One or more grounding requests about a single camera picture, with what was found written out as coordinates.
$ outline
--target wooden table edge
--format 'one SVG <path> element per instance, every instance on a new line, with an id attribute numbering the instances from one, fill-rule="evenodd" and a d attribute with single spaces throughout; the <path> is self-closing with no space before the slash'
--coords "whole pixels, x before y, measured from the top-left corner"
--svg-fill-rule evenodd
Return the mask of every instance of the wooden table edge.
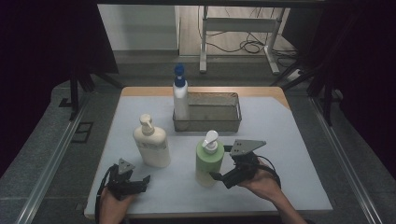
<path id="1" fill-rule="evenodd" d="M 236 92 L 239 96 L 271 96 L 290 109 L 279 87 L 189 87 L 189 92 Z M 173 96 L 172 87 L 125 87 L 121 96 Z"/>

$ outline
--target gray carpet floor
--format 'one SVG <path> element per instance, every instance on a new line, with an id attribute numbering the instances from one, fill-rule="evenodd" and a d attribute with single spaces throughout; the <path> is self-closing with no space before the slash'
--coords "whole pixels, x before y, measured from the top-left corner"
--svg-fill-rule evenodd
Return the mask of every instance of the gray carpet floor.
<path id="1" fill-rule="evenodd" d="M 120 63 L 119 75 L 111 75 L 126 86 L 171 86 L 175 62 L 186 65 L 191 86 L 268 86 L 272 76 L 266 62 L 242 58 L 212 58 L 207 73 L 199 74 L 199 64 L 192 58 L 155 58 L 141 63 Z M 83 216 L 91 184 L 99 163 L 106 136 L 120 97 L 120 90 L 92 76 L 95 92 L 89 97 L 81 122 L 92 122 L 86 143 L 71 143 L 39 206 L 33 223 L 94 223 Z M 369 223 L 350 186 L 331 142 L 323 131 L 315 108 L 305 93 L 309 82 L 286 92 L 290 109 L 317 169 L 318 176 L 333 206 L 327 214 L 304 214 L 316 223 Z M 51 103 L 16 160 L 0 179 L 0 223 L 14 223 L 30 191 L 47 164 L 51 153 L 69 124 L 70 108 L 59 107 L 69 98 L 68 83 L 54 88 Z M 358 135 L 339 110 L 332 105 L 333 129 L 355 171 L 366 187 L 383 223 L 396 223 L 396 182 L 374 152 Z M 81 136 L 77 133 L 75 140 Z M 235 217 L 196 219 L 138 219 L 132 223 L 276 223 L 276 217 Z"/>

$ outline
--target wooden floor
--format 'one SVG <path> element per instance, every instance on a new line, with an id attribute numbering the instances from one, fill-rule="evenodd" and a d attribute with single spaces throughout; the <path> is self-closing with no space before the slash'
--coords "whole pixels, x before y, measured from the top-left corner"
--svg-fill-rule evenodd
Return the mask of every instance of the wooden floor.
<path id="1" fill-rule="evenodd" d="M 281 8 L 259 8 L 259 7 L 210 7 L 208 10 L 208 17 L 222 17 L 222 18 L 276 18 L 280 13 Z M 180 56 L 196 56 L 200 54 L 201 36 L 202 36 L 202 17 L 204 14 L 203 7 L 187 7 L 180 6 Z M 292 45 L 285 40 L 280 34 L 289 10 L 286 9 L 283 16 L 283 22 L 279 29 L 276 38 L 274 49 L 293 49 Z M 238 50 L 235 52 L 226 52 L 240 49 L 240 44 L 243 41 L 255 40 L 248 33 L 228 32 L 216 35 L 220 32 L 207 32 L 206 43 L 211 43 L 219 48 L 207 45 L 207 55 L 255 55 L 245 50 Z M 271 36 L 267 33 L 253 33 L 262 43 Z M 256 51 L 258 48 L 254 46 L 247 46 L 247 50 Z"/>

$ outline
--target green bottle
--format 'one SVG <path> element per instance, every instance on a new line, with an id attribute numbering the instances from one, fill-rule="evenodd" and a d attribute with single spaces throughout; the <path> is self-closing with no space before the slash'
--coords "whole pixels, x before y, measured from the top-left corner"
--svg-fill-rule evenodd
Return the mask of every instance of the green bottle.
<path id="1" fill-rule="evenodd" d="M 220 171 L 224 156 L 224 145 L 218 141 L 218 137 L 219 134 L 211 130 L 197 145 L 195 178 L 204 187 L 211 187 L 217 182 L 209 172 Z"/>

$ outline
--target white tabletop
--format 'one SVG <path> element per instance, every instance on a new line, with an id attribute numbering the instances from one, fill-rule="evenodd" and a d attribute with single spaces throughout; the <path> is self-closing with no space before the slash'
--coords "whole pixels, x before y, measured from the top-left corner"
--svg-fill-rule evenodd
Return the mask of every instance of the white tabletop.
<path id="1" fill-rule="evenodd" d="M 272 97 L 239 97 L 242 121 L 238 133 L 219 133 L 219 140 L 232 145 L 235 139 L 263 140 L 267 145 L 255 153 L 276 167 L 282 190 L 294 207 L 305 213 L 332 210 L 315 167 L 306 150 L 291 111 Z M 141 114 L 148 113 L 155 126 L 165 129 L 171 153 L 166 168 L 142 162 L 133 139 Z M 129 217 L 207 217 L 275 214 L 274 206 L 247 189 L 226 189 L 218 182 L 205 188 L 195 180 L 195 148 L 205 133 L 176 133 L 171 96 L 121 96 L 92 183 L 85 216 L 94 217 L 96 192 L 106 170 L 119 158 L 135 165 L 131 180 L 151 175 L 147 191 L 129 207 Z M 224 155 L 221 173 L 232 170 L 233 160 Z"/>

